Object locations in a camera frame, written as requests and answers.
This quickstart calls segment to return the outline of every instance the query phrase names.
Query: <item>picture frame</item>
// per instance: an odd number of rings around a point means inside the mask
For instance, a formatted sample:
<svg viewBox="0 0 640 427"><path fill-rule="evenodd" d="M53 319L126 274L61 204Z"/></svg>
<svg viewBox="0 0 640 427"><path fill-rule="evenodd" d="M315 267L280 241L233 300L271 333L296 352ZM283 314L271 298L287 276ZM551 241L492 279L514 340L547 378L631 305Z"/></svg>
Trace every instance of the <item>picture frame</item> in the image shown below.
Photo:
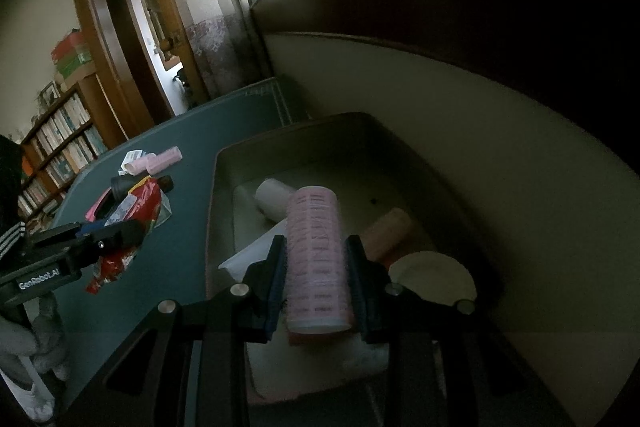
<svg viewBox="0 0 640 427"><path fill-rule="evenodd" d="M44 107L51 107L53 103L60 98L60 91L55 81L47 84L43 90L40 91L40 100Z"/></svg>

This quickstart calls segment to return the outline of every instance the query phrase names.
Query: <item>white wall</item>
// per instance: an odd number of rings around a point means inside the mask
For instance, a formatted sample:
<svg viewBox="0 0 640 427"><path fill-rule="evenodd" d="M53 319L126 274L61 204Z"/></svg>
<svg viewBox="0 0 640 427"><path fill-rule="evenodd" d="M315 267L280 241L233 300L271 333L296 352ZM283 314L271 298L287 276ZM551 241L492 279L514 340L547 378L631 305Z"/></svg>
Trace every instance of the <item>white wall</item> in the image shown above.
<svg viewBox="0 0 640 427"><path fill-rule="evenodd" d="M74 0L0 0L0 134L29 130L55 72L50 52L78 25Z"/></svg>
<svg viewBox="0 0 640 427"><path fill-rule="evenodd" d="M265 36L318 115L364 111L413 147L486 230L494 314L579 426L640 357L640 179L549 108L477 74L359 42Z"/></svg>
<svg viewBox="0 0 640 427"><path fill-rule="evenodd" d="M186 96L184 94L184 88L178 82L174 82L174 76L178 73L178 70L182 67L182 64L174 66L170 70L165 70L162 64L160 55L154 53L156 42L154 41L153 33L149 27L148 19L146 18L145 7L142 4L142 0L131 0L133 11L135 13L138 27L142 33L142 38L145 42L144 48L146 54L150 59L150 65L156 72L156 77L160 81L162 90L169 100L169 104L174 111L174 114L182 114L187 111L188 104Z"/></svg>

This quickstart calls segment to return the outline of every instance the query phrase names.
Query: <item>red snack wrapper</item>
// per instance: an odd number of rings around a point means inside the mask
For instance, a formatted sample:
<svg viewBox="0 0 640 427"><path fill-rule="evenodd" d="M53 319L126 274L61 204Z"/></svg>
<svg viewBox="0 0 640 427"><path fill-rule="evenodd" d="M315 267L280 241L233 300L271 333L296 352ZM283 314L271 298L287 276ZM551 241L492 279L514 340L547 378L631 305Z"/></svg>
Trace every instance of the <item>red snack wrapper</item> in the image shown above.
<svg viewBox="0 0 640 427"><path fill-rule="evenodd" d="M146 233L151 232L160 213L161 191L158 180L146 179L143 185L134 188L127 196L129 200L132 200L132 197L136 200L122 220L137 219L144 225ZM100 257L94 265L94 276L85 291L95 295L105 284L119 279L133 261L137 251L137 247L132 247Z"/></svg>

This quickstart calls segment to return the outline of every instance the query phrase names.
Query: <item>table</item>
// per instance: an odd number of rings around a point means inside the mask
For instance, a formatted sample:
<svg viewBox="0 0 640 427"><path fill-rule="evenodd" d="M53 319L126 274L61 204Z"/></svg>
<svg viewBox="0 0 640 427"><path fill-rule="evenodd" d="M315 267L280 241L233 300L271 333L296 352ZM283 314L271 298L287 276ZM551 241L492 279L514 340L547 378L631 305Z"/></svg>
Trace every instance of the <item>table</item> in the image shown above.
<svg viewBox="0 0 640 427"><path fill-rule="evenodd" d="M218 151L256 134L305 118L291 81L273 78L240 89L150 131L102 156L86 168L66 195L54 226L84 220L108 187L129 150L162 152L177 145L183 160L169 174L173 216L154 230L121 280L98 295L84 291L92 268L55 291L68 335L72 376L68 406L115 348L163 299L181 304L204 300L205 243L214 160Z"/></svg>

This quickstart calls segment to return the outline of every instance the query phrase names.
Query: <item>silver bolt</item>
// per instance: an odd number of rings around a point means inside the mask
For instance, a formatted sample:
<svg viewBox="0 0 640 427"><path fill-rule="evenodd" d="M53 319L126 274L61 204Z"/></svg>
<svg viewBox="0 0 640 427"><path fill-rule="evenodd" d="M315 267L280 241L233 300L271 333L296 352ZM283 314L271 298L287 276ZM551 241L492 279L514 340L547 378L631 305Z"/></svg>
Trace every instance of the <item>silver bolt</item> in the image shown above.
<svg viewBox="0 0 640 427"><path fill-rule="evenodd" d="M456 309L463 315L471 315L476 311L476 303L469 299L461 299L456 302Z"/></svg>
<svg viewBox="0 0 640 427"><path fill-rule="evenodd" d="M169 314L175 311L175 307L175 301L167 299L166 301L162 301L160 304L158 304L158 311L160 313Z"/></svg>
<svg viewBox="0 0 640 427"><path fill-rule="evenodd" d="M249 286L244 283L238 283L231 286L231 295L235 295L236 297L244 297L249 293Z"/></svg>
<svg viewBox="0 0 640 427"><path fill-rule="evenodd" d="M397 282L390 282L385 286L385 292L394 297L398 297L402 290L404 290L404 286Z"/></svg>

